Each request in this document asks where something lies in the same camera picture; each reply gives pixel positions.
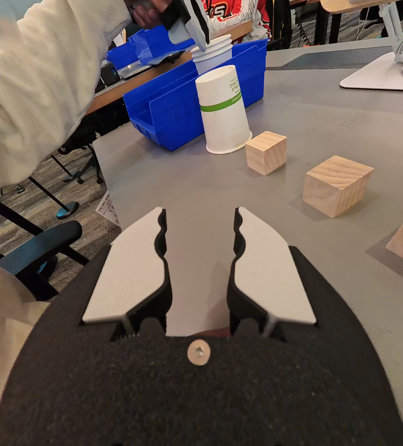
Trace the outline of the black tablet device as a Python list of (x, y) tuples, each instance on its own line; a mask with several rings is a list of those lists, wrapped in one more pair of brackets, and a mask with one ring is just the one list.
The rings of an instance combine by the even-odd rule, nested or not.
[(151, 59), (148, 63), (143, 65), (139, 60), (136, 62), (133, 62), (131, 64), (128, 64), (127, 66), (116, 69), (117, 73), (122, 80), (129, 80), (133, 78), (134, 76), (137, 76), (147, 70), (150, 70), (151, 68), (160, 66), (165, 63), (171, 63), (174, 64), (186, 51), (185, 50), (179, 50), (174, 52), (168, 52), (161, 56), (158, 56), (154, 59)]

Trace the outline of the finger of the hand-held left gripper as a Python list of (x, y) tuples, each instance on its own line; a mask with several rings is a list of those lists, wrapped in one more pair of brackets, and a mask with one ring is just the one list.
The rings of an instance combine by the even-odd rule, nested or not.
[(181, 20), (172, 26), (168, 31), (170, 41), (174, 44), (180, 44), (192, 39), (196, 45), (202, 45), (202, 23), (197, 16), (191, 16), (185, 24)]
[(203, 1), (182, 0), (182, 5), (184, 5), (189, 16), (185, 22), (185, 27), (199, 50), (205, 53), (210, 44), (210, 29)]

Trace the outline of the black charger device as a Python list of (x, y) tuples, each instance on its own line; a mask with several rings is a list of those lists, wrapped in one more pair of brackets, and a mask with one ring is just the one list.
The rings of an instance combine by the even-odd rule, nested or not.
[(104, 85), (107, 87), (112, 86), (121, 80), (120, 75), (112, 62), (108, 62), (101, 67), (100, 77)]

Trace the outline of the person's left hand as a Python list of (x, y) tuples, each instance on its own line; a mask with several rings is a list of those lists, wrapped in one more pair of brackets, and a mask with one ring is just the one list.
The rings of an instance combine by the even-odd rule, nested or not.
[(171, 5), (171, 0), (150, 0), (152, 5), (149, 9), (138, 1), (129, 1), (132, 8), (132, 17), (137, 25), (143, 29), (153, 29), (161, 25), (159, 13), (162, 13)]

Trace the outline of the black stanchion post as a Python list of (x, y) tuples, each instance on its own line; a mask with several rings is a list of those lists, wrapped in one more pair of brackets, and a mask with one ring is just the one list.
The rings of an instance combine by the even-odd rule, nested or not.
[(48, 191), (45, 187), (38, 183), (33, 177), (29, 176), (28, 180), (60, 206), (60, 209), (56, 214), (58, 220), (64, 220), (70, 217), (79, 209), (80, 205), (78, 202), (71, 201), (67, 204), (64, 204), (55, 195), (53, 195), (50, 191)]

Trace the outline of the wood-edged neighbouring table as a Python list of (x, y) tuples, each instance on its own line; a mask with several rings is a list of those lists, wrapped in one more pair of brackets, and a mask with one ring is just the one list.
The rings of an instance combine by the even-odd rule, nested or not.
[[(221, 30), (215, 31), (212, 33), (211, 39), (229, 34), (231, 35), (232, 41), (236, 41), (252, 31), (252, 23), (252, 20), (249, 20), (238, 25), (231, 25)], [(186, 51), (174, 62), (164, 62), (158, 66), (144, 71), (143, 73), (140, 73), (135, 77), (132, 77), (129, 80), (122, 80), (114, 84), (113, 86), (107, 87), (106, 89), (95, 95), (93, 102), (86, 111), (86, 115), (89, 115), (94, 111), (101, 109), (110, 103), (113, 103), (114, 101), (122, 98), (125, 93), (191, 60), (192, 55), (190, 51)]]

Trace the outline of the stack of white paper cups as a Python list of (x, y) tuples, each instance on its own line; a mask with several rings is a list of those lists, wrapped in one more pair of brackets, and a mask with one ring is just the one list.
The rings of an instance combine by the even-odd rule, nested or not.
[(221, 64), (228, 62), (232, 58), (232, 47), (233, 45), (230, 48), (223, 48), (223, 50), (216, 51), (211, 55), (201, 58), (192, 58), (198, 75), (203, 75)]

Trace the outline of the long blue plastic bin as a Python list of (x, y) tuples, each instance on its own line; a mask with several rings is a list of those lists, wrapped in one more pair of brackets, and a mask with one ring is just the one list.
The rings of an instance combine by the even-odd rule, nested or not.
[(168, 31), (160, 25), (152, 30), (139, 30), (130, 36), (125, 44), (109, 50), (106, 60), (113, 63), (116, 70), (120, 70), (137, 61), (142, 65), (147, 65), (149, 61), (166, 53), (177, 52), (194, 44), (193, 39), (173, 44), (169, 39)]

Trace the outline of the white document stand wooden board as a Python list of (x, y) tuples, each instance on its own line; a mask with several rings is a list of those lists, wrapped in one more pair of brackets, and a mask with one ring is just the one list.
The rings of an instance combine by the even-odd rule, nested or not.
[(387, 53), (340, 82), (347, 89), (403, 91), (403, 31), (394, 0), (322, 0), (322, 7), (329, 13), (350, 12), (379, 6), (393, 51)]

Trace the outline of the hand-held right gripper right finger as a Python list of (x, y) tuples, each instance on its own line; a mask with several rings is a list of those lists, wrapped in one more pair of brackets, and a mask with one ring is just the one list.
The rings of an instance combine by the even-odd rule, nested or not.
[(244, 207), (235, 209), (227, 286), (232, 326), (251, 318), (258, 326), (317, 321), (288, 243)]

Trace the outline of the printed paper sheet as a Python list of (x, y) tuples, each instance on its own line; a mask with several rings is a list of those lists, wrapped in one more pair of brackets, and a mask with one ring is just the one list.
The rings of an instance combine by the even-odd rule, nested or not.
[(109, 191), (107, 191), (104, 194), (103, 198), (100, 200), (99, 204), (97, 205), (95, 212), (98, 215), (104, 217), (109, 222), (120, 227), (119, 220), (116, 215), (116, 211), (115, 211), (114, 205), (112, 203), (112, 200), (110, 198)]

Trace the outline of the person's left forearm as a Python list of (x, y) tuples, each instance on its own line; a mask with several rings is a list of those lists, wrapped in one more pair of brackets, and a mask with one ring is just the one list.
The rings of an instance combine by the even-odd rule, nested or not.
[(42, 1), (0, 45), (0, 188), (28, 178), (93, 101), (109, 44), (131, 23), (124, 1)]

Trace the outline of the black office chair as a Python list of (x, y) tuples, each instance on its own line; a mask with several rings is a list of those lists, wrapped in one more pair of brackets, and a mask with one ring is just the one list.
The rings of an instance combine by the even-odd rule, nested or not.
[(82, 226), (78, 221), (67, 221), (40, 232), (29, 241), (0, 259), (0, 269), (14, 276), (32, 294), (37, 302), (47, 302), (58, 291), (43, 278), (39, 269), (50, 258), (61, 253), (86, 265), (88, 259), (71, 248), (82, 237)]

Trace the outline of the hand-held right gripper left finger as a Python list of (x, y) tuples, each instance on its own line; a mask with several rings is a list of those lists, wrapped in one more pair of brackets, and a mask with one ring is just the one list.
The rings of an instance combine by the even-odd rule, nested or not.
[(111, 243), (83, 323), (141, 324), (166, 317), (172, 304), (166, 231), (166, 210), (156, 207)]

